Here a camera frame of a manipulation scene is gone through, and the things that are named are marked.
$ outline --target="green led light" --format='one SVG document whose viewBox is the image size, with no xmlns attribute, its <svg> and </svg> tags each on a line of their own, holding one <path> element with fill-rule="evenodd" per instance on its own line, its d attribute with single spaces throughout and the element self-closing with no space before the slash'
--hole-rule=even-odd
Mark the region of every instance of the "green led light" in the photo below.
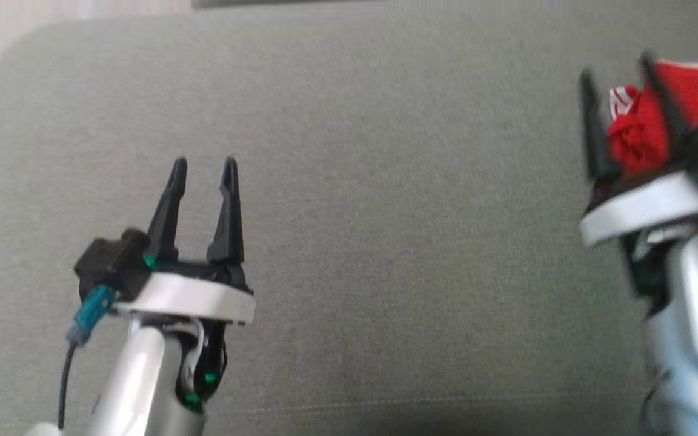
<svg viewBox="0 0 698 436">
<path fill-rule="evenodd" d="M 155 256 L 144 256 L 144 263 L 147 264 L 147 266 L 155 271 L 155 264 L 158 264 L 158 258 Z"/>
<path fill-rule="evenodd" d="M 203 403 L 197 395 L 187 395 L 185 397 L 185 406 L 196 414 L 203 413 Z"/>
</svg>

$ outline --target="gray upholstery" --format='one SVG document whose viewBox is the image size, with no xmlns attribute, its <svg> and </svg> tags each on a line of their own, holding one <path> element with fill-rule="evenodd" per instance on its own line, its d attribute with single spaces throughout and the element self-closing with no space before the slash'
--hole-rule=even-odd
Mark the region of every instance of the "gray upholstery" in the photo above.
<svg viewBox="0 0 698 436">
<path fill-rule="evenodd" d="M 632 434 L 643 304 L 582 248 L 576 84 L 698 59 L 698 2 L 305 4 L 57 25 L 0 61 L 0 434 L 55 421 L 72 265 L 238 155 L 256 323 L 206 434 Z M 124 341 L 75 359 L 81 434 Z"/>
</svg>

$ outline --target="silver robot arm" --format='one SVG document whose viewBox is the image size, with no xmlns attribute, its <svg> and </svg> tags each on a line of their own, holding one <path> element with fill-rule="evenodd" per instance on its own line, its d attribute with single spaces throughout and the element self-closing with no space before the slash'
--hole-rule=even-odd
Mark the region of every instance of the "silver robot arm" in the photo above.
<svg viewBox="0 0 698 436">
<path fill-rule="evenodd" d="M 585 154 L 595 190 L 581 233 L 589 246 L 619 240 L 634 289 L 649 301 L 643 333 L 656 383 L 643 404 L 643 425 L 656 434 L 698 436 L 698 131 L 687 127 L 651 58 L 640 65 L 662 103 L 671 165 L 621 177 L 596 113 L 596 87 L 584 72 Z"/>
<path fill-rule="evenodd" d="M 105 314 L 130 321 L 128 340 L 94 408 L 88 436 L 200 436 L 205 403 L 227 364 L 224 332 L 254 318 L 244 270 L 238 166 L 222 173 L 222 209 L 206 262 L 178 259 L 175 235 L 187 163 L 174 163 L 145 234 L 96 239 L 75 265 L 83 305 L 67 334 L 58 425 L 39 424 L 27 436 L 61 436 L 72 356 Z"/>
</svg>

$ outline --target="red cloth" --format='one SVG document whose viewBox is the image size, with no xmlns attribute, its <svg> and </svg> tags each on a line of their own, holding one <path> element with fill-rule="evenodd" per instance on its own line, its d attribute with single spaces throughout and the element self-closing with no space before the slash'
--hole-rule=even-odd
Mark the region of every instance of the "red cloth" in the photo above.
<svg viewBox="0 0 698 436">
<path fill-rule="evenodd" d="M 656 74 L 682 107 L 689 124 L 698 127 L 698 67 L 657 62 Z M 642 91 L 632 86 L 615 88 L 610 96 L 614 121 L 607 135 L 615 160 L 627 174 L 664 165 L 667 132 L 659 100 L 650 87 Z"/>
</svg>

